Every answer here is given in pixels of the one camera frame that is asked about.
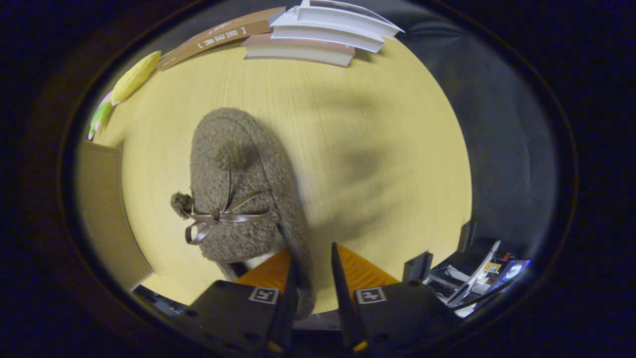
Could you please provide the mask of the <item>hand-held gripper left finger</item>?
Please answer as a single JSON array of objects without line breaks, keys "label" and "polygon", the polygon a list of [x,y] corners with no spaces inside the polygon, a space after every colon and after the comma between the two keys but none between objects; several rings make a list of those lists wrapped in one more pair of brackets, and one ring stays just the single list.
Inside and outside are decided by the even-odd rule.
[{"label": "hand-held gripper left finger", "polygon": [[185,324],[223,356],[285,356],[298,303],[295,259],[284,249],[237,281],[215,281],[186,309]]}]

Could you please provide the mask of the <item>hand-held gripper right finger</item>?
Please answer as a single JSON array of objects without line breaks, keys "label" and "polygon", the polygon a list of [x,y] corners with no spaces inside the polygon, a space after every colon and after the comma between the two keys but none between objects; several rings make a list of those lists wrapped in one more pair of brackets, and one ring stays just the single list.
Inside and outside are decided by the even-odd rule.
[{"label": "hand-held gripper right finger", "polygon": [[420,281],[402,282],[338,244],[331,246],[341,337],[352,354],[414,354],[445,342],[459,318]]}]

